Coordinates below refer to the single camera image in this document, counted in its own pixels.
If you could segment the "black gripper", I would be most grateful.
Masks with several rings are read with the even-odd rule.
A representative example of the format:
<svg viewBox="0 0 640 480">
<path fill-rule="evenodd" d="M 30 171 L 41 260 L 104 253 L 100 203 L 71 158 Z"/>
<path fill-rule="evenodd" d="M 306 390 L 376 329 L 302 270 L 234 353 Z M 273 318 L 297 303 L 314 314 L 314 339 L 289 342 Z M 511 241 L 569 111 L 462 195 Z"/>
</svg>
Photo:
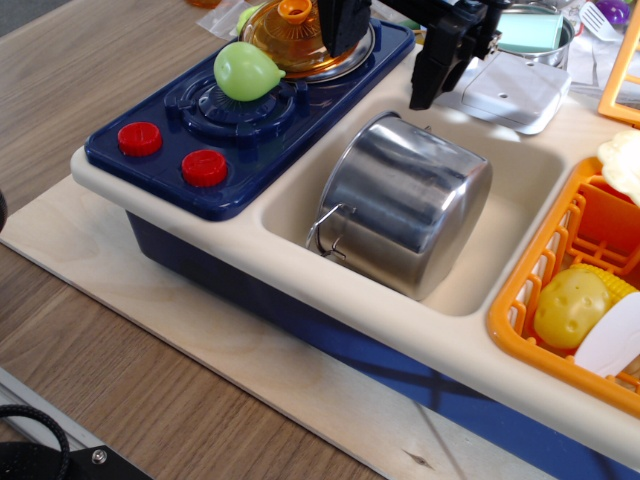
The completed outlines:
<svg viewBox="0 0 640 480">
<path fill-rule="evenodd" d="M 426 28 L 411 78 L 412 110 L 429 109 L 450 92 L 473 58 L 484 59 L 497 47 L 498 24 L 510 1 L 382 1 L 382 4 Z M 317 1 L 323 45 L 338 57 L 365 35 L 371 2 Z"/>
</svg>

